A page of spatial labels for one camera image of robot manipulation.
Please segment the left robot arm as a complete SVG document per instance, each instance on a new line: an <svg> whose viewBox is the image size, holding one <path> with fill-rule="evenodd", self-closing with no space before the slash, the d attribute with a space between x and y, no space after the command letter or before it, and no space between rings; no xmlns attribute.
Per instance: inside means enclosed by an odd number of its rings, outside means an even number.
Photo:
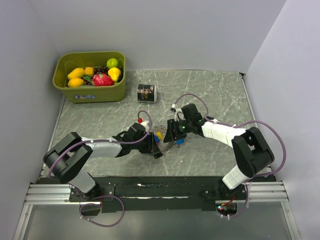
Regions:
<svg viewBox="0 0 320 240"><path fill-rule="evenodd" d="M146 120L135 122L127 130L107 139L81 137L71 132L50 149L43 157L49 168L48 175L54 175L61 184L75 187L87 201L93 201L103 194L100 184L86 171L85 163L90 158L120 158L137 150L141 154L161 157L151 123Z"/></svg>

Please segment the large silver keyring with rings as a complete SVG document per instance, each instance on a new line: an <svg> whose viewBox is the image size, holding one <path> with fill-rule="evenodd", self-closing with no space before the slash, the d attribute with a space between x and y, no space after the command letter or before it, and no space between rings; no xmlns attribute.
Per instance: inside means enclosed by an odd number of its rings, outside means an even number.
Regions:
<svg viewBox="0 0 320 240"><path fill-rule="evenodd" d="M151 129L154 133L154 138L156 145L158 146L160 153L156 153L154 155L155 159L159 159L161 157L164 157L165 155L169 154L173 147L175 146L174 142L164 142L166 132L167 132L167 127L164 126L163 124L156 125L154 124Z"/></svg>

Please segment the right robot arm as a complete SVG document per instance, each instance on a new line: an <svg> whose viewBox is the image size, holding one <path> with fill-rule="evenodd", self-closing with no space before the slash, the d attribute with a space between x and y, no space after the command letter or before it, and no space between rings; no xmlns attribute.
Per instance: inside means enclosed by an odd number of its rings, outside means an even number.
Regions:
<svg viewBox="0 0 320 240"><path fill-rule="evenodd" d="M177 108L172 105L174 118L167 121L163 142L185 139L188 133L214 139L233 149L236 165L218 181L218 193L230 199L245 181L252 179L274 160L274 154L257 127L236 128L222 124L213 117L203 117L195 104Z"/></svg>

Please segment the blue tagged key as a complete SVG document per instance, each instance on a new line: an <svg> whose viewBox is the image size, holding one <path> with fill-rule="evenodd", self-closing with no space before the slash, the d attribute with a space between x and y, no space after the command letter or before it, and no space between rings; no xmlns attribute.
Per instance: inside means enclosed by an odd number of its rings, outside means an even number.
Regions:
<svg viewBox="0 0 320 240"><path fill-rule="evenodd" d="M185 142L184 139L176 140L176 141L175 141L175 146L176 146L177 148L180 148L181 145L182 145L184 142Z"/></svg>

